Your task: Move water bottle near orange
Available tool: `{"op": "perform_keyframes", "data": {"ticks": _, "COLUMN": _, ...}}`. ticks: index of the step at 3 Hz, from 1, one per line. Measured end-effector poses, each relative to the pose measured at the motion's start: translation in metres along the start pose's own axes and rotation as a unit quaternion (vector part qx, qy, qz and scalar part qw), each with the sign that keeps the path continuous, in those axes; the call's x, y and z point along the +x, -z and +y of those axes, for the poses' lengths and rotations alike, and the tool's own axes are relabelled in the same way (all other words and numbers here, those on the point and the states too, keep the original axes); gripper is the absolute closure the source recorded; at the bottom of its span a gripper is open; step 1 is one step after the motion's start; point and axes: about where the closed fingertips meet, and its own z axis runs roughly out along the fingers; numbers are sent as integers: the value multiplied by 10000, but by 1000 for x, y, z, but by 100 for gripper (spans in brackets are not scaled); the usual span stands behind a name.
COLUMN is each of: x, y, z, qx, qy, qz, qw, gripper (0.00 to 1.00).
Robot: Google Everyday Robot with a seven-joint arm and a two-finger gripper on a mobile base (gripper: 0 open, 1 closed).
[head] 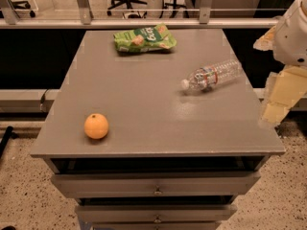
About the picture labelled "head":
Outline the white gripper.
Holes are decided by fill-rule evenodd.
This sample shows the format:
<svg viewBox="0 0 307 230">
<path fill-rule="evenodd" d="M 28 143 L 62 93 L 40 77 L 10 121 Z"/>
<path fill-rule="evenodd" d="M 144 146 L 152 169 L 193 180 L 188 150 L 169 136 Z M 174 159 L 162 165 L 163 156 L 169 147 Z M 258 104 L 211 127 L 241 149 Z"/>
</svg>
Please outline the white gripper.
<svg viewBox="0 0 307 230">
<path fill-rule="evenodd" d="M 261 107 L 261 121 L 278 126 L 307 93 L 307 0 L 295 0 L 253 48 L 273 49 L 273 57 L 287 64 L 278 74 L 269 74 Z"/>
</svg>

